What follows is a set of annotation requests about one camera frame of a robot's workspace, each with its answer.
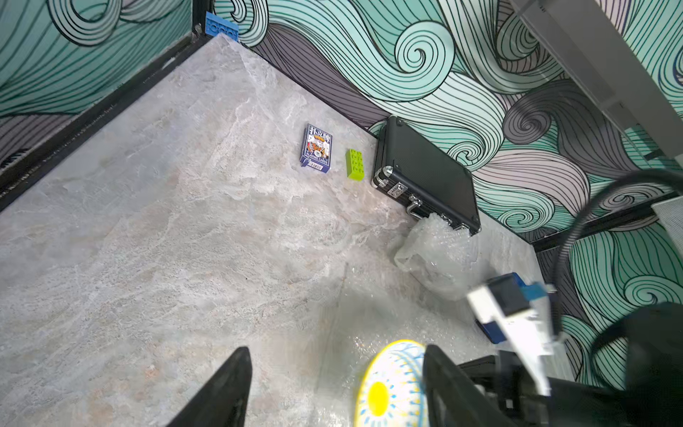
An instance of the briefcase latch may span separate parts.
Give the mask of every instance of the briefcase latch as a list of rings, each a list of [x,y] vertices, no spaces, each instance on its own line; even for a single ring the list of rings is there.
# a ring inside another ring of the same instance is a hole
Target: briefcase latch
[[[406,212],[408,213],[408,215],[410,215],[414,218],[417,218],[417,219],[422,219],[422,217],[420,217],[418,214],[413,212],[413,209],[419,208],[420,206],[422,206],[422,201],[420,199],[418,199],[417,197],[415,197],[414,194],[411,194],[410,197],[408,197],[408,200],[410,200],[410,204],[406,207]]]

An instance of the black cable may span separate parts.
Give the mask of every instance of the black cable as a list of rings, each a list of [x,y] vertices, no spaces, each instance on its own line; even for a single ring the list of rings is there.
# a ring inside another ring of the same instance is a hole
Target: black cable
[[[633,172],[632,174],[625,175],[616,181],[612,182],[610,185],[605,187],[601,192],[599,192],[595,197],[589,200],[588,204],[581,209],[579,214],[576,216],[574,223],[569,228],[562,243],[559,246],[559,250],[555,254],[555,262],[553,263],[553,285],[557,288],[559,282],[565,273],[564,269],[569,261],[569,254],[572,250],[574,242],[576,242],[583,233],[583,229],[586,225],[586,220],[588,216],[593,212],[593,210],[600,205],[607,197],[612,195],[616,190],[623,187],[627,187],[633,184],[641,184],[644,182],[653,182],[655,184],[664,184],[673,188],[679,194],[683,193],[683,174],[678,172],[672,172],[662,169],[648,169],[643,171]],[[562,307],[560,303],[559,292],[553,292],[550,295],[550,315],[553,322],[553,335],[555,339],[559,337],[562,332]]]

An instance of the bubble wrap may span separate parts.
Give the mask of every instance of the bubble wrap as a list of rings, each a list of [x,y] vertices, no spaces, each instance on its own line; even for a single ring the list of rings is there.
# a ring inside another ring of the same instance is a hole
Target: bubble wrap
[[[394,256],[394,262],[427,289],[455,301],[480,284],[475,268],[479,255],[478,236],[470,237],[467,229],[453,230],[432,213],[410,231],[403,247]]]

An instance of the black briefcase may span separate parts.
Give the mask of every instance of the black briefcase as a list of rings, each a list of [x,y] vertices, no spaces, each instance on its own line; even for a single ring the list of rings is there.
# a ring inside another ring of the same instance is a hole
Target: black briefcase
[[[481,229],[467,168],[392,115],[380,131],[372,186],[420,219],[436,212],[453,228]]]

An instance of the black edge trim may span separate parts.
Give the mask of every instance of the black edge trim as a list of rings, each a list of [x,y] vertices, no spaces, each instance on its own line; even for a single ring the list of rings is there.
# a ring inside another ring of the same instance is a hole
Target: black edge trim
[[[100,102],[4,169],[0,174],[0,212],[210,39],[204,35],[183,37]]]
[[[201,28],[201,33],[205,32],[206,12],[213,13],[214,0],[193,0],[192,1],[192,31],[197,32],[197,26]]]
[[[580,238],[592,236],[593,234],[597,234],[606,230],[610,230],[614,227],[619,227],[620,225],[625,225],[627,223],[655,215],[654,210],[652,210],[652,204],[673,199],[677,196],[678,194],[675,191],[672,191],[670,193],[645,200],[644,202],[635,204],[631,207],[610,212],[609,214],[603,215],[600,218],[596,218],[592,221],[588,221],[586,228],[584,229]],[[531,244],[533,245],[533,249],[536,251],[536,253],[547,251],[548,249],[559,246],[565,234],[566,231],[551,234],[550,236],[535,240],[531,242]]]

